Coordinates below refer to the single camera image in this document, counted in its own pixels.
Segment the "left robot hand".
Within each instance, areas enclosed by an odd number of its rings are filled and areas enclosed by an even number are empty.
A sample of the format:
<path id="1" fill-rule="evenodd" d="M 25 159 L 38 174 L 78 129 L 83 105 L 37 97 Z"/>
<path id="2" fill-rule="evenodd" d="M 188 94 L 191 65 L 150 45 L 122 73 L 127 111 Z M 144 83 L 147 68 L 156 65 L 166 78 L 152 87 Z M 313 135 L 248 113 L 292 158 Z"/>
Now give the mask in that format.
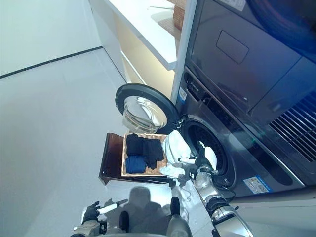
<path id="1" fill-rule="evenodd" d="M 110 205 L 105 205 L 101 207 L 99 201 L 96 201 L 92 205 L 88 206 L 81 218 L 81 223 L 84 224 L 87 221 L 95 220 L 98 221 L 98 217 L 102 214 L 106 214 L 117 207 L 119 207 L 119 203 L 112 203 Z"/>

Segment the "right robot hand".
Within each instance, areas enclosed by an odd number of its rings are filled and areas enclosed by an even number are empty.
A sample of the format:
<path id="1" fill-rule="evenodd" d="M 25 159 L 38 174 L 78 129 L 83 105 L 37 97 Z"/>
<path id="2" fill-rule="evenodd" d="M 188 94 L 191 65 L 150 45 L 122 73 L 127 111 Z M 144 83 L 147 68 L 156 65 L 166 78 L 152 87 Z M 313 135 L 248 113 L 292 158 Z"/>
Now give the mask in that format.
<path id="1" fill-rule="evenodd" d="M 195 164 L 198 167 L 209 166 L 212 171 L 217 170 L 217 156 L 214 150 L 205 146 L 203 142 L 198 142 L 199 152 L 196 157 L 190 156 L 188 158 L 178 158 L 179 162 L 187 164 Z"/>

